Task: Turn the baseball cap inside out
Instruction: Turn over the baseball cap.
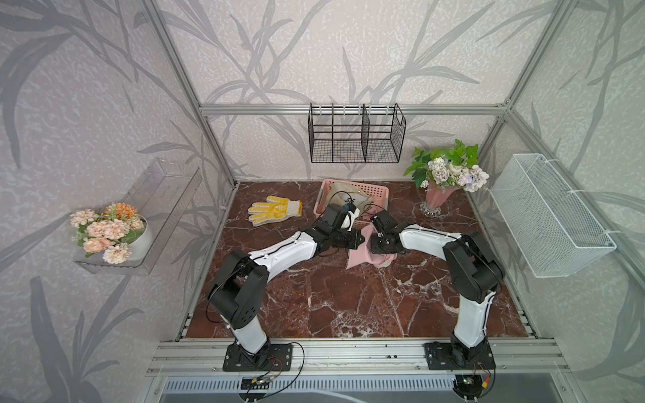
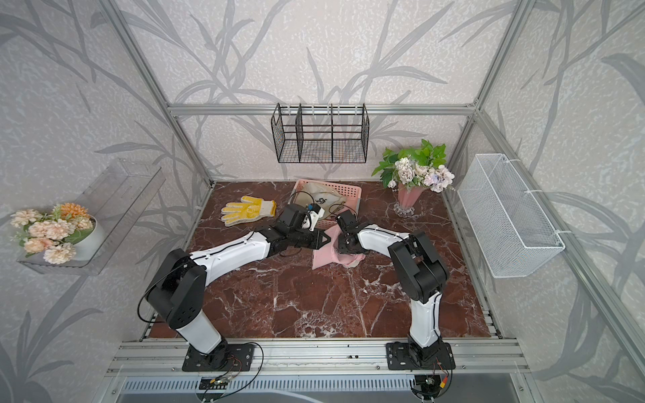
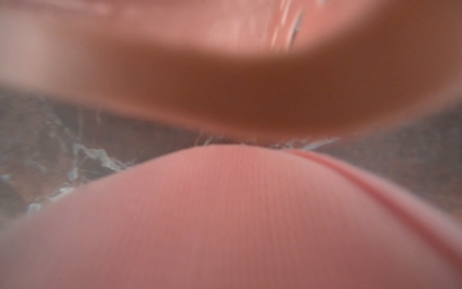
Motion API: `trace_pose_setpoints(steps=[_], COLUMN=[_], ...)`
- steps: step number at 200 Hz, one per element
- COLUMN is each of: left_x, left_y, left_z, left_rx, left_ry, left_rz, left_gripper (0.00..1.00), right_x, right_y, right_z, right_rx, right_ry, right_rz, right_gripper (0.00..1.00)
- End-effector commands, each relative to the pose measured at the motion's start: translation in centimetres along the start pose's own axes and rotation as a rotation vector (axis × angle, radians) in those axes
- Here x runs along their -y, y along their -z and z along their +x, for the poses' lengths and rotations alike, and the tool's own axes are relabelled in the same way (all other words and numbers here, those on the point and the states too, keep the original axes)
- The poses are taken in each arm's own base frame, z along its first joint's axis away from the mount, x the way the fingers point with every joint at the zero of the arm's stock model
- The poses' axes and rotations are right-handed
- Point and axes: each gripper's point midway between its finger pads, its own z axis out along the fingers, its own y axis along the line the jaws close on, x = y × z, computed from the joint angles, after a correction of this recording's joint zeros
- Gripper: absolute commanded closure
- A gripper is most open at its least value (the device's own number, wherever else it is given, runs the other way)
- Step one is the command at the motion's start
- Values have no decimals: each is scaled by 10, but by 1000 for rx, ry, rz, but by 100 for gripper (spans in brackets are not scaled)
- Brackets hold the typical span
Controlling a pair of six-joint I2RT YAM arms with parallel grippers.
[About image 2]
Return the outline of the pink baseball cap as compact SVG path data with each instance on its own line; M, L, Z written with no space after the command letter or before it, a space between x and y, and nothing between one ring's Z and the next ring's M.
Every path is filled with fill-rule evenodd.
M313 270L332 264L342 265L345 268L354 268L365 259L366 256L363 254L346 255L339 252L339 235L341 234L339 225L328 228L325 234L329 235L331 242L320 248L320 250L314 250L312 255Z

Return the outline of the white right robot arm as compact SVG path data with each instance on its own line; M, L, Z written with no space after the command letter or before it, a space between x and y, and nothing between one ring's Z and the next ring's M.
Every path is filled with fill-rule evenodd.
M340 228L338 252L358 255L376 252L391 259L398 281L411 300L410 344L430 349L442 339L440 302L449 270L423 231L398 233L371 223L360 223L350 211L336 218Z

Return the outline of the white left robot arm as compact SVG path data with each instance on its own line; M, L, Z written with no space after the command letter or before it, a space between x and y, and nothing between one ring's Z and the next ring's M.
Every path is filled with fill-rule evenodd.
M289 204L269 226L209 250L171 251L157 270L142 299L166 324L202 355L224 346L223 336L203 311L205 290L220 277L244 265L265 260L288 248L319 250L331 242L317 221L324 209Z

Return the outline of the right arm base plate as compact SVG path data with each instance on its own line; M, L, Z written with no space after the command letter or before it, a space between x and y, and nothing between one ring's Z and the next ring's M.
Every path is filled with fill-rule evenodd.
M386 344L389 370L446 369L456 368L452 347L439 339L429 347L420 347L409 339L407 342Z

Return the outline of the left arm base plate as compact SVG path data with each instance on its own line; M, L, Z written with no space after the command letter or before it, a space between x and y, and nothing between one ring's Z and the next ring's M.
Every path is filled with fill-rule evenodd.
M181 370L183 372L248 372L254 350L253 344L229 344L223 341L211 353L205 354L190 345Z

